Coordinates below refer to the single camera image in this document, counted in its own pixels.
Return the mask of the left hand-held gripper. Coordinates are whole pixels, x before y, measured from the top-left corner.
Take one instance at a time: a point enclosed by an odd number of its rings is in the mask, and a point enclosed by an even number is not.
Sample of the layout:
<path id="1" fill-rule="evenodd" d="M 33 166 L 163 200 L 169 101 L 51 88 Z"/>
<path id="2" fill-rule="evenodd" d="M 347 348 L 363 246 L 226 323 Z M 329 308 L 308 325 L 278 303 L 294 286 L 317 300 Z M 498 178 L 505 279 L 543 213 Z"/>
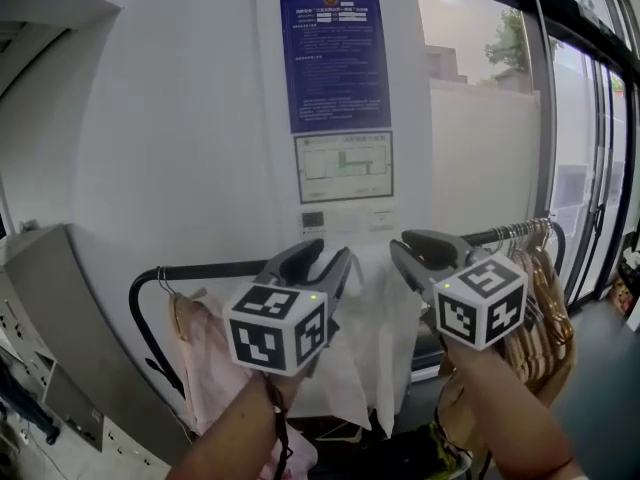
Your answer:
<path id="1" fill-rule="evenodd" d="M 298 373 L 327 347 L 339 329 L 333 313 L 349 277 L 351 250 L 336 252 L 310 286 L 290 287 L 307 281 L 323 250 L 323 239 L 287 248 L 266 262 L 257 283 L 241 283 L 224 304 L 234 363 L 265 373 Z"/>

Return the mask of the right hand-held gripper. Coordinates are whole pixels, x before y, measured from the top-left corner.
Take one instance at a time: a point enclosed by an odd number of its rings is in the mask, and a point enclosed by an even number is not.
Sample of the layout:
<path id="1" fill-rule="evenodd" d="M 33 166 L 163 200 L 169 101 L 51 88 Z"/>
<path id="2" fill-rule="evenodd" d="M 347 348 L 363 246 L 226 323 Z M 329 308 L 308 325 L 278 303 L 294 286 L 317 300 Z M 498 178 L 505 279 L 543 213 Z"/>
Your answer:
<path id="1" fill-rule="evenodd" d="M 390 242 L 392 262 L 409 289 L 429 299 L 427 316 L 441 334 L 482 351 L 523 323 L 528 276 L 504 254 L 438 231 L 401 238 L 407 246 Z"/>

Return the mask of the white cloth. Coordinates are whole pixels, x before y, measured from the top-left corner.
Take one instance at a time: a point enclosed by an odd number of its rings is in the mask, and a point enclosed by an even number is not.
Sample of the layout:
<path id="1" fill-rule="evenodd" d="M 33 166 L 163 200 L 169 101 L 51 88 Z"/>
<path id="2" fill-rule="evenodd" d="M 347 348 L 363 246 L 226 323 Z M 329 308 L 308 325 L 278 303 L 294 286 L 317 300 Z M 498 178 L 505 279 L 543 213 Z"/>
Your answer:
<path id="1" fill-rule="evenodd" d="M 290 416 L 334 416 L 369 430 L 374 410 L 390 436 L 410 381 L 421 308 L 387 244 L 357 248 L 333 315 L 339 330 L 303 381 Z"/>

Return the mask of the black clothes rack rail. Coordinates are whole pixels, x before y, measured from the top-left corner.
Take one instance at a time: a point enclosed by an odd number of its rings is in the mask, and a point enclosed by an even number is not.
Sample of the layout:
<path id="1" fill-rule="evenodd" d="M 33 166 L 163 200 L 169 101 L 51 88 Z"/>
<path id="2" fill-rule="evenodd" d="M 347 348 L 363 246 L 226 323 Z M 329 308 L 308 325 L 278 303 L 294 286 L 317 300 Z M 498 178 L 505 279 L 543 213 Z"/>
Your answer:
<path id="1" fill-rule="evenodd" d="M 499 241 L 498 231 L 506 231 L 508 227 L 515 227 L 519 229 L 519 231 L 516 231 L 517 237 L 524 236 L 526 234 L 524 233 L 525 224 L 532 224 L 534 220 L 536 219 L 531 219 L 527 222 L 512 224 L 509 226 L 500 226 L 499 228 L 492 228 L 478 233 L 463 235 L 462 239 L 464 239 L 470 246 L 474 247 L 496 243 Z M 559 275 L 566 253 L 566 236 L 558 223 L 551 221 L 548 227 L 553 230 L 552 234 L 555 235 L 558 241 L 558 251 L 556 253 L 554 269 Z M 173 387 L 183 399 L 185 399 L 183 383 L 163 353 L 140 309 L 139 294 L 142 287 L 148 282 L 158 281 L 158 274 L 160 274 L 161 281 L 165 279 L 167 281 L 184 281 L 255 277 L 259 274 L 266 263 L 267 260 L 254 260 L 187 266 L 158 266 L 141 273 L 131 284 L 128 295 L 130 313 L 144 342 L 153 356 L 153 359 L 145 358 L 145 362 L 149 367 L 161 373 L 166 378 L 170 386 Z"/>

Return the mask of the person's right forearm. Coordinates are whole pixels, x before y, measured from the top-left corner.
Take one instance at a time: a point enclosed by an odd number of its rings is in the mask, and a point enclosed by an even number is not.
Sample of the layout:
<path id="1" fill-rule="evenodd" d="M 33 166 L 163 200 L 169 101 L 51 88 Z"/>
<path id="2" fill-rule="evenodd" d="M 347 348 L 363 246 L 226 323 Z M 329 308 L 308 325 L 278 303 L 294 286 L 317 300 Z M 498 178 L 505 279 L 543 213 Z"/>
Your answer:
<path id="1" fill-rule="evenodd" d="M 504 480 L 587 480 L 563 428 L 499 354 L 444 342 Z"/>

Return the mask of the person's left forearm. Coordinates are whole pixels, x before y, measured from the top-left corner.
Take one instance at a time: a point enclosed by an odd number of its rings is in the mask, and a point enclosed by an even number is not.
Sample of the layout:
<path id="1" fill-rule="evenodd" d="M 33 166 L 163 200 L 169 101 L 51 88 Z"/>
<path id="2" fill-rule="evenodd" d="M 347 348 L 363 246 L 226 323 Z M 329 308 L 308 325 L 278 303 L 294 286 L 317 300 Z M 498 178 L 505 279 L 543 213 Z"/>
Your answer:
<path id="1" fill-rule="evenodd" d="M 165 480 L 258 480 L 276 441 L 276 412 L 257 372 Z"/>

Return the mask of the framed floor plan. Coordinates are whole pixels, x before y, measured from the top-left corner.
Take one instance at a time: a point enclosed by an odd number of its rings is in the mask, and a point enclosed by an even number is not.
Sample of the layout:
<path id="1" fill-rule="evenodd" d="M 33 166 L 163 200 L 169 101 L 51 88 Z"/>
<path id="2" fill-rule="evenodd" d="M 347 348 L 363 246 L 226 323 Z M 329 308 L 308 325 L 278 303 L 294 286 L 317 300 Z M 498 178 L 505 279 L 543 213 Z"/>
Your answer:
<path id="1" fill-rule="evenodd" d="M 390 130 L 299 135 L 294 145 L 301 204 L 394 195 Z"/>

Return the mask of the pink shirt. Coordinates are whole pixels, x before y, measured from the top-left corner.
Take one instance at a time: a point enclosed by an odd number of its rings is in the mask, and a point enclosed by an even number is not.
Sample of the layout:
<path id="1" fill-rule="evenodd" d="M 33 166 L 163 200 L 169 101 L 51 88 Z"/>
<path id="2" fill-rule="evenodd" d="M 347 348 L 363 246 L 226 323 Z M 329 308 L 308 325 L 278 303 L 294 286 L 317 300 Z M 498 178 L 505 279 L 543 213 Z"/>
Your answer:
<path id="1" fill-rule="evenodd" d="M 251 370 L 231 360 L 224 323 L 218 314 L 199 300 L 182 300 L 190 310 L 189 342 L 176 336 L 182 357 L 181 380 L 191 428 L 203 435 L 231 404 L 251 378 Z M 317 451 L 303 435 L 286 424 L 289 457 L 282 480 L 308 480 L 309 470 L 317 462 Z M 272 480 L 281 454 L 277 442 L 258 480 Z"/>

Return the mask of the wooden hanger with shirt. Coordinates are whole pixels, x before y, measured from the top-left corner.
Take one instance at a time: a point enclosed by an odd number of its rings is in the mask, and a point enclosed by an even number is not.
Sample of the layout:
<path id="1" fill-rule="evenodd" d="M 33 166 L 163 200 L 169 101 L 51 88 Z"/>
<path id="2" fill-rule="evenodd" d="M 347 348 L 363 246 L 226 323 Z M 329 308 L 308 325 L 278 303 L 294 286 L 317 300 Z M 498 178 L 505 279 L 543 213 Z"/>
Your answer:
<path id="1" fill-rule="evenodd" d="M 174 290 L 167 279 L 166 268 L 164 266 L 156 267 L 156 277 L 159 286 L 169 294 L 169 314 L 170 321 L 173 326 L 174 332 L 177 338 L 183 342 L 189 342 L 189 332 L 188 332 L 188 324 L 189 324 L 189 314 L 190 310 L 184 310 L 181 306 L 182 300 L 194 301 L 198 299 L 202 299 L 208 294 L 208 291 L 204 287 L 198 288 L 189 296 L 184 296 L 183 294 Z"/>

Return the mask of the large paper notice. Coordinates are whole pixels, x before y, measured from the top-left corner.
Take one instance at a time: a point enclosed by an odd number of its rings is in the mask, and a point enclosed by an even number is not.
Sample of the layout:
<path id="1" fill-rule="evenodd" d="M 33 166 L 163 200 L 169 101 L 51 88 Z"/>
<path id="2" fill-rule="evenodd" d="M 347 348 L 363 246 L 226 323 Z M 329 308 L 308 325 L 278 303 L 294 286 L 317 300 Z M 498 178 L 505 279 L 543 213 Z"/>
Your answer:
<path id="1" fill-rule="evenodd" d="M 563 164 L 557 167 L 553 207 L 581 206 L 584 201 L 587 168 L 585 165 Z"/>

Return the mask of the yellow black patterned item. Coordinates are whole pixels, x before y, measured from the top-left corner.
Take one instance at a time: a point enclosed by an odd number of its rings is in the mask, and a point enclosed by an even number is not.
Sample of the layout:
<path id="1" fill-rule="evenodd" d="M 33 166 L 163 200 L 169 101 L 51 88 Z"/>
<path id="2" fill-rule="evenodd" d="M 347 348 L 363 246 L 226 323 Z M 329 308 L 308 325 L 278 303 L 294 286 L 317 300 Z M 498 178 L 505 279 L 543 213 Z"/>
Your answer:
<path id="1" fill-rule="evenodd" d="M 438 422 L 429 423 L 429 432 L 436 445 L 438 465 L 428 480 L 473 480 L 472 454 L 449 442 Z"/>

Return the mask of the wall thermostat panel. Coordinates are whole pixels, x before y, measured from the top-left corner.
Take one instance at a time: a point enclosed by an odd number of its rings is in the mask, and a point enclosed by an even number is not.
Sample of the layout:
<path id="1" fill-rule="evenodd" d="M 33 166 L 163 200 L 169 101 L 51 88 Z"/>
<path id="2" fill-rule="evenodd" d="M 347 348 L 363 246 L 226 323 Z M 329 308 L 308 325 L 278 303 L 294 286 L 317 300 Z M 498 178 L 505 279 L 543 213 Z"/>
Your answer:
<path id="1" fill-rule="evenodd" d="M 303 211 L 300 214 L 300 233 L 302 235 L 317 235 L 325 232 L 325 218 L 323 211 Z"/>

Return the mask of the plain white wall switch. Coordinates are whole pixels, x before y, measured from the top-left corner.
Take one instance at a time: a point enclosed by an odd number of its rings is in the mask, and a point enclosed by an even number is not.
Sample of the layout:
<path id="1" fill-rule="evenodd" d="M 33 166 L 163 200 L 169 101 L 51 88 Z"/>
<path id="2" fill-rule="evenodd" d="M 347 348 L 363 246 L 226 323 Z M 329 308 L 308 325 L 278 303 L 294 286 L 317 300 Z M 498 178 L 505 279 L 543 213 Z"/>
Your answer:
<path id="1" fill-rule="evenodd" d="M 335 209 L 327 213 L 327 230 L 333 234 L 356 233 L 361 228 L 361 212 L 357 209 Z"/>

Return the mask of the labelled white wall switch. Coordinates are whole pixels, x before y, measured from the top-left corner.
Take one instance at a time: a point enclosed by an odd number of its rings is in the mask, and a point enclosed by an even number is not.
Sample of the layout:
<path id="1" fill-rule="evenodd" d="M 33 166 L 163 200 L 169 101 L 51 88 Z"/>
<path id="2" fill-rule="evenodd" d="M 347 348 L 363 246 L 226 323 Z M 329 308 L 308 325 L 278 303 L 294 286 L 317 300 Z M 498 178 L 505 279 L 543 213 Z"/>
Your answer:
<path id="1" fill-rule="evenodd" d="M 390 231 L 395 228 L 396 214 L 391 208 L 376 209 L 369 213 L 368 230 L 370 232 Z"/>

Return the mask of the blue wall poster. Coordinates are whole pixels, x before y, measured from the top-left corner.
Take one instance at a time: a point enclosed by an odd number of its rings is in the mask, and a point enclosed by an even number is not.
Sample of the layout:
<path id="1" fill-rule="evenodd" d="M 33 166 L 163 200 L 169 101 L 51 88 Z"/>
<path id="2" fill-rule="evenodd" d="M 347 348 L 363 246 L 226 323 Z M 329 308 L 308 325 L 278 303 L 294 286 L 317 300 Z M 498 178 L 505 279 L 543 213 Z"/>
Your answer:
<path id="1" fill-rule="evenodd" d="M 280 0 L 291 133 L 389 128 L 380 0 Z"/>

